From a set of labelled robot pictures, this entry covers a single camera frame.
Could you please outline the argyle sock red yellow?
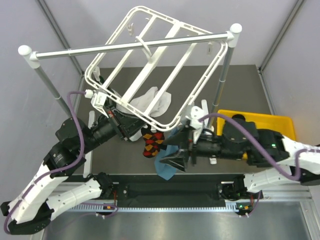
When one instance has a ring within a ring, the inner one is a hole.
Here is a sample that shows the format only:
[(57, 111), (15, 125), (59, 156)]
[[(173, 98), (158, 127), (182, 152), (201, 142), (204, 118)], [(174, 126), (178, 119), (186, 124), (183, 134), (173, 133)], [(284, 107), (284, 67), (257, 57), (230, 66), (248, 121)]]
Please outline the argyle sock red yellow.
[(150, 127), (143, 127), (141, 129), (142, 138), (145, 142), (143, 156), (146, 158), (153, 158), (158, 155), (161, 150), (166, 150), (167, 146), (163, 144), (165, 135), (163, 132), (156, 130), (152, 132)]

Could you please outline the white square clip hanger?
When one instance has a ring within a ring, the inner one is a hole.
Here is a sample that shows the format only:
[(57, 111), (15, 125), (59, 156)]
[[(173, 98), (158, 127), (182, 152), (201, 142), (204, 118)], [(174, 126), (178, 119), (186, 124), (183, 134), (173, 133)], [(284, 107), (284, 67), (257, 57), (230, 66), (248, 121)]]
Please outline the white square clip hanger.
[[(132, 19), (132, 17), (137, 12), (143, 12), (151, 16), (148, 20), (148, 23), (143, 28), (142, 32), (136, 36), (135, 42), (133, 43), (124, 43), (124, 44), (115, 44), (115, 40), (123, 32), (126, 25)], [(171, 29), (167, 33), (164, 39), (153, 40), (153, 41), (144, 41), (143, 37), (145, 33), (152, 27), (154, 21), (160, 19), (172, 25)], [(242, 32), (242, 25), (239, 23), (234, 23), (228, 31), (225, 33), (213, 34), (207, 30), (195, 27), (193, 25), (184, 23), (175, 18), (171, 18), (165, 14), (162, 14), (158, 11), (150, 9), (146, 6), (136, 6), (132, 8), (116, 30), (113, 32), (108, 41), (99, 47), (96, 52), (97, 55), (87, 67), (84, 73), (85, 81), (92, 86), (97, 91), (102, 91), (106, 93), (107, 98), (119, 104), (131, 114), (143, 120), (145, 123), (151, 125), (153, 129), (157, 129), (162, 132), (168, 132), (178, 126), (181, 121), (181, 114), (186, 107), (191, 106), (194, 100), (198, 97), (202, 89), (207, 84), (209, 78), (212, 76), (219, 63), (223, 63), (222, 72), (219, 79), (218, 90), (216, 92), (215, 99), (213, 101), (213, 106), (216, 108), (219, 105), (222, 89), (224, 82), (226, 80), (227, 72), (230, 66), (231, 58), (233, 55), (234, 48), (238, 43), (240, 33)], [(193, 50), (195, 49), (198, 43), (213, 43), (219, 42), (220, 50), (217, 55), (214, 57), (212, 62), (207, 67), (206, 71), (203, 73), (202, 77), (199, 79), (195, 87), (192, 89), (191, 93), (188, 95), (187, 99), (179, 109), (179, 111), (174, 116), (173, 120), (168, 124), (163, 124), (156, 121), (151, 117), (151, 110), (156, 105), (161, 96), (166, 92), (172, 82), (175, 80), (178, 73), (181, 71), (182, 67), (185, 65), (189, 57), (191, 56)], [(147, 80), (152, 71), (158, 65), (161, 57), (165, 53), (166, 49), (169, 46), (174, 45), (183, 45), (188, 44), (189, 47), (179, 60), (167, 80), (163, 83), (162, 87), (159, 89), (157, 95), (147, 106), (146, 110), (142, 111), (130, 104), (130, 100), (141, 88), (142, 84)], [(130, 55), (134, 50), (141, 49), (147, 59), (146, 65), (142, 68), (141, 72), (135, 78), (133, 83), (129, 86), (123, 96), (119, 97), (108, 90), (108, 87), (116, 78), (118, 73), (124, 67), (125, 63), (129, 59)], [(100, 61), (106, 55), (107, 52), (116, 52), (116, 51), (126, 51), (124, 57), (120, 60), (117, 66), (114, 68), (110, 76), (105, 80), (104, 84), (99, 84), (92, 79), (92, 74), (94, 68), (98, 66)]]

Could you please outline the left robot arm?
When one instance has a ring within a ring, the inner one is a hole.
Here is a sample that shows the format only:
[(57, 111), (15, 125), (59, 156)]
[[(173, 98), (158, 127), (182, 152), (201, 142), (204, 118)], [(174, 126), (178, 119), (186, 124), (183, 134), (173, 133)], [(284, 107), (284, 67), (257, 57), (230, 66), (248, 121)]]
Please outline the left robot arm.
[(44, 157), (32, 181), (16, 199), (1, 204), (6, 217), (4, 231), (9, 235), (33, 235), (83, 202), (112, 196), (113, 182), (103, 172), (89, 174), (85, 183), (72, 190), (51, 194), (86, 162), (86, 154), (115, 136), (127, 140), (144, 125), (141, 119), (112, 109), (109, 116), (101, 114), (88, 127), (73, 113), (56, 131), (58, 143)]

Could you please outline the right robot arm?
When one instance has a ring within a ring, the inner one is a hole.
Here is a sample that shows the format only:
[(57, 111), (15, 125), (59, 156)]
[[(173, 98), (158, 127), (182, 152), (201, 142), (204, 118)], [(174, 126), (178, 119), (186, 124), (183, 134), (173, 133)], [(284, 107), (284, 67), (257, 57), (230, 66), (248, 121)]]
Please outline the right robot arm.
[(219, 183), (219, 196), (230, 201), (248, 199), (271, 186), (294, 183), (284, 173), (293, 177), (299, 172), (296, 182), (302, 186), (320, 184), (319, 146), (294, 141), (271, 129), (258, 129), (254, 122), (240, 118), (234, 121), (246, 130), (246, 134), (230, 122), (225, 122), (221, 135), (206, 128), (195, 129), (187, 123), (165, 140), (165, 145), (178, 149), (162, 157), (160, 162), (185, 172), (188, 162), (195, 165), (198, 157), (241, 160), (247, 156), (249, 166), (264, 170), (238, 175), (229, 183)]

